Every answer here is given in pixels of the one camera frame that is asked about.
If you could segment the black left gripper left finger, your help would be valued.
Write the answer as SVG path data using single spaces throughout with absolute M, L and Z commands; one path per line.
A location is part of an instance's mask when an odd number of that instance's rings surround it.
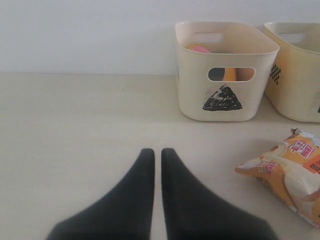
M 119 183 L 100 200 L 58 223 L 49 240 L 148 240 L 155 191 L 155 152 L 140 151 Z

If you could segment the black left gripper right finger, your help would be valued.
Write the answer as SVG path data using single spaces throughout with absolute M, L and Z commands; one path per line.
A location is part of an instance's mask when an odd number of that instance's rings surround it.
M 169 240 L 251 240 L 237 209 L 203 185 L 173 148 L 161 151 L 162 203 Z

